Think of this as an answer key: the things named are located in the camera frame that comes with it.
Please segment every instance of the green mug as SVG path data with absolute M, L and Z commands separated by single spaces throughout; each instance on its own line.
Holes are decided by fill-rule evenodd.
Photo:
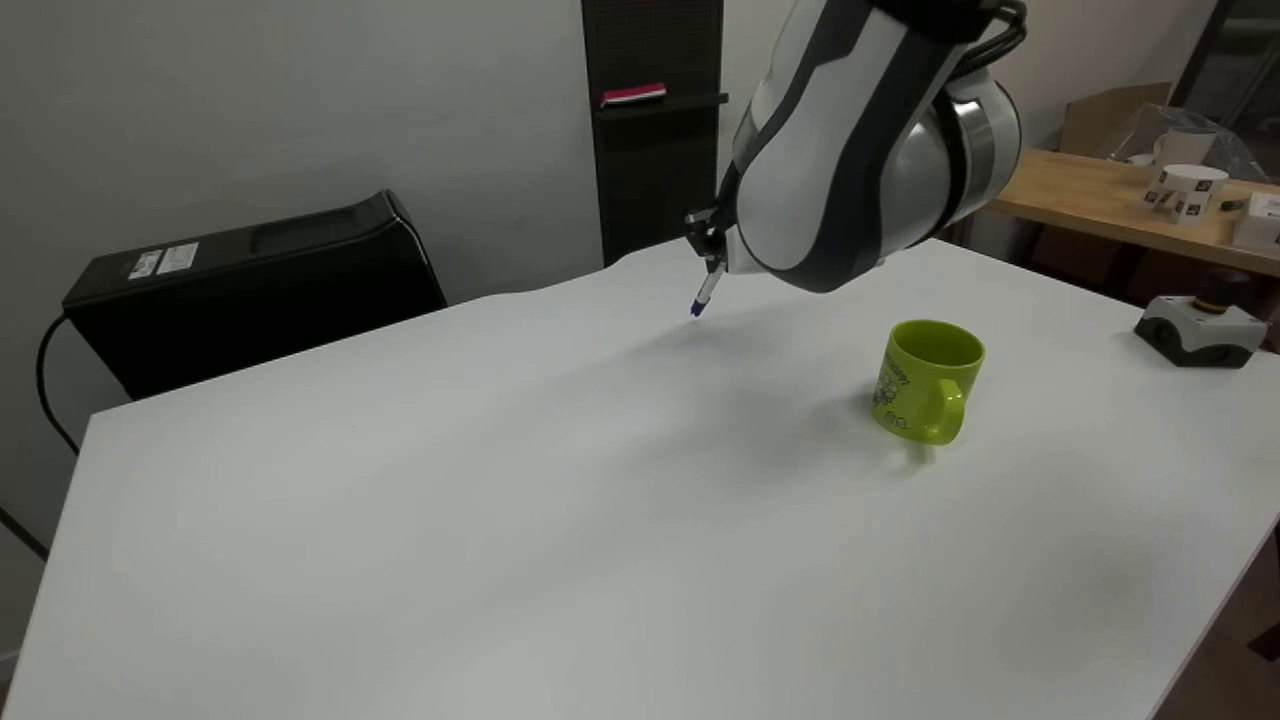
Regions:
M 881 368 L 872 417 L 917 442 L 951 442 L 984 345 L 940 321 L 908 321 L 893 326 Z

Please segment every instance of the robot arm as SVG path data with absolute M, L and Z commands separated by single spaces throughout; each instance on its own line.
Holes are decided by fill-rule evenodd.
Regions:
M 1019 120 L 984 65 L 1019 40 L 1019 0 L 795 0 L 721 198 L 692 222 L 711 275 L 738 226 L 756 262 L 832 291 L 989 205 Z

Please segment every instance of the mug handle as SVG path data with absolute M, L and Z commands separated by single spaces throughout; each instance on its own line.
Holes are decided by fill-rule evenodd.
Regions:
M 955 380 L 937 380 L 934 382 L 934 425 L 923 436 L 934 442 L 949 442 L 965 425 L 965 388 Z

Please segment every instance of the black cabinet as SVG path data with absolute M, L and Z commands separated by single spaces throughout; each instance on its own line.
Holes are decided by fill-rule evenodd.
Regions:
M 721 23 L 721 0 L 585 0 L 608 262 L 718 197 Z

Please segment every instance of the table surface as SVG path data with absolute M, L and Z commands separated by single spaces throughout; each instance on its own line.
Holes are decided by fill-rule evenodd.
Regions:
M 1233 244 L 1235 216 L 1212 210 L 1204 222 L 1174 222 L 1141 205 L 1144 187 L 1144 169 L 1031 146 L 999 193 L 999 208 L 1015 221 L 1036 221 L 1048 226 L 1071 226 L 1121 244 L 1246 266 L 1255 275 L 1280 275 L 1280 250 Z M 1246 198 L 1255 187 L 1280 193 L 1278 182 L 1233 180 L 1223 198 Z
M 668 244 L 106 412 L 7 720 L 1141 720 L 1280 513 L 1280 364 L 923 244 L 832 295 Z M 869 419 L 893 325 L 969 428 Z

